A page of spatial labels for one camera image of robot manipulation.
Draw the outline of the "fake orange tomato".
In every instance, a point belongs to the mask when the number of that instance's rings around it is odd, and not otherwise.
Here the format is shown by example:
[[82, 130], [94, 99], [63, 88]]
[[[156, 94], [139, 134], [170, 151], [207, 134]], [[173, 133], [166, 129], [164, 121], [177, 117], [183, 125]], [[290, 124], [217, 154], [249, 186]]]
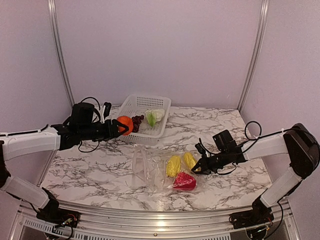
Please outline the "fake orange tomato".
[[134, 124], [133, 124], [133, 120], [130, 117], [123, 115], [123, 116], [119, 116], [116, 120], [128, 127], [128, 131], [126, 131], [123, 134], [123, 136], [127, 136], [132, 133]]

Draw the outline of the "fake purple grapes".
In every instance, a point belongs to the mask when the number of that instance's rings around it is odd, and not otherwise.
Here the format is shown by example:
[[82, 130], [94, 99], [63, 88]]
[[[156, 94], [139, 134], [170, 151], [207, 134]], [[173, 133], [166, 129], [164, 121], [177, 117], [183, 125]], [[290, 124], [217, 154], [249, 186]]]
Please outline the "fake purple grapes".
[[139, 131], [140, 125], [143, 122], [144, 118], [145, 118], [144, 115], [136, 115], [131, 118], [133, 123], [133, 129], [132, 129], [133, 133], [137, 133]]

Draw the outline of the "fake white cauliflower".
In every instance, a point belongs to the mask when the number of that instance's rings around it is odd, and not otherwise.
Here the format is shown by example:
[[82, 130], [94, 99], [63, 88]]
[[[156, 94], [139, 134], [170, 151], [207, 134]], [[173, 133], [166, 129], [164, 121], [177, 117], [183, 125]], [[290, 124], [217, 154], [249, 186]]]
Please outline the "fake white cauliflower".
[[144, 116], [151, 127], [154, 127], [156, 123], [160, 122], [165, 116], [165, 110], [162, 108], [148, 109], [145, 111]]

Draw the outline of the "clear zip top bag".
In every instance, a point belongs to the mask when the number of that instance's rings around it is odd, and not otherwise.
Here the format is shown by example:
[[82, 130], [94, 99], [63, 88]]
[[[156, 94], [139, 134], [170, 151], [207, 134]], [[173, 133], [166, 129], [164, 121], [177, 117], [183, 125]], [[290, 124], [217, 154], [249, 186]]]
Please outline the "clear zip top bag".
[[[154, 193], [179, 191], [198, 193], [204, 188], [204, 180], [194, 174], [184, 162], [184, 153], [167, 150], [150, 149], [137, 146], [132, 159], [132, 172], [143, 184]], [[173, 183], [176, 177], [166, 175], [166, 166], [170, 157], [178, 155], [181, 158], [180, 173], [185, 172], [196, 179], [196, 187], [193, 190], [174, 189]]]

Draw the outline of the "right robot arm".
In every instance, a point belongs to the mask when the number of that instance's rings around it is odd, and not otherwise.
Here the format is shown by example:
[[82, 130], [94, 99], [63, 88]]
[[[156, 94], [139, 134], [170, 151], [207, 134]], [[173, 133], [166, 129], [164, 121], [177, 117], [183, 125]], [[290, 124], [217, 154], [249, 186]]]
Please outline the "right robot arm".
[[247, 214], [252, 224], [260, 223], [267, 216], [267, 210], [290, 195], [320, 164], [320, 145], [301, 123], [289, 129], [249, 138], [241, 144], [236, 143], [228, 130], [212, 138], [219, 152], [210, 152], [202, 142], [197, 143], [195, 147], [201, 158], [191, 169], [193, 173], [216, 174], [229, 164], [238, 165], [281, 154], [289, 156], [290, 163], [286, 172], [252, 203], [252, 209]]

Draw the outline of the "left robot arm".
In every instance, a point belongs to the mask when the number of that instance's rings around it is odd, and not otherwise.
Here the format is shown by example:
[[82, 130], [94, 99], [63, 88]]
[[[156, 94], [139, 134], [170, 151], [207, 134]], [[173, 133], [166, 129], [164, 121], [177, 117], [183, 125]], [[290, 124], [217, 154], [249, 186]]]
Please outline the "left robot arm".
[[84, 141], [101, 142], [130, 133], [127, 123], [107, 119], [111, 110], [109, 102], [101, 111], [88, 102], [76, 103], [71, 115], [61, 124], [44, 128], [0, 135], [0, 189], [37, 207], [53, 223], [63, 219], [59, 202], [48, 191], [19, 177], [12, 176], [6, 162], [17, 157], [47, 151], [63, 151]]

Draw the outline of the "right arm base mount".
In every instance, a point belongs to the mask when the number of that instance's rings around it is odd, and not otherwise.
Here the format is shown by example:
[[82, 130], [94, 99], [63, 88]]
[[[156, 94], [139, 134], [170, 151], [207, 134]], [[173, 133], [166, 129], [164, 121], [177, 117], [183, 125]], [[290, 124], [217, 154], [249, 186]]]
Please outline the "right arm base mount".
[[235, 212], [229, 216], [229, 222], [234, 229], [252, 227], [272, 222], [274, 219], [272, 208], [265, 206], [259, 197], [252, 203], [251, 210]]

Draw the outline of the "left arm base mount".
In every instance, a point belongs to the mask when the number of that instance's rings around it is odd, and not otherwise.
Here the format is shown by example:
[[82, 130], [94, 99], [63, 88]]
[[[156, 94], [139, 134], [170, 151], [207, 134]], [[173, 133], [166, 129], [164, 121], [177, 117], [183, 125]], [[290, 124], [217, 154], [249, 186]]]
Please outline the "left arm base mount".
[[44, 192], [48, 195], [48, 203], [44, 208], [40, 208], [36, 214], [36, 217], [40, 220], [54, 223], [59, 227], [66, 225], [66, 221], [71, 219], [69, 223], [73, 228], [76, 228], [80, 218], [80, 213], [78, 211], [60, 208], [60, 204], [55, 196], [45, 189], [42, 188]]

